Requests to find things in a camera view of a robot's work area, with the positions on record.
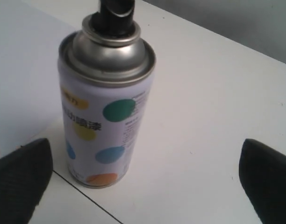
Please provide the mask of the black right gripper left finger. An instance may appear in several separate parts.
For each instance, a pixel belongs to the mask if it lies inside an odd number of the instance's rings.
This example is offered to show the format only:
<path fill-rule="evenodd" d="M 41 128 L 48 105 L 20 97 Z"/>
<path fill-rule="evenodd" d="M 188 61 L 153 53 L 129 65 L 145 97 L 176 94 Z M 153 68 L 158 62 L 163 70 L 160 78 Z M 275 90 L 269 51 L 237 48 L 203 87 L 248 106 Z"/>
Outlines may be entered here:
<path fill-rule="evenodd" d="M 47 189 L 53 159 L 47 138 L 0 158 L 0 224 L 27 224 Z"/>

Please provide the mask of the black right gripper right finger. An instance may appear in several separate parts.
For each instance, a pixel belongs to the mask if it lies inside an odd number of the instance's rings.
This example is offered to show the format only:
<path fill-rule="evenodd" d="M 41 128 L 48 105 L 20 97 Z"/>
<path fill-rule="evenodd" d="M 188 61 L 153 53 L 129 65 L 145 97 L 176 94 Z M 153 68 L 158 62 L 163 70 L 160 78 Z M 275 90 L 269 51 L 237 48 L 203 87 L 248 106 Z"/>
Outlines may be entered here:
<path fill-rule="evenodd" d="M 246 139 L 239 179 L 262 223 L 286 224 L 286 155 L 255 139 Z"/>

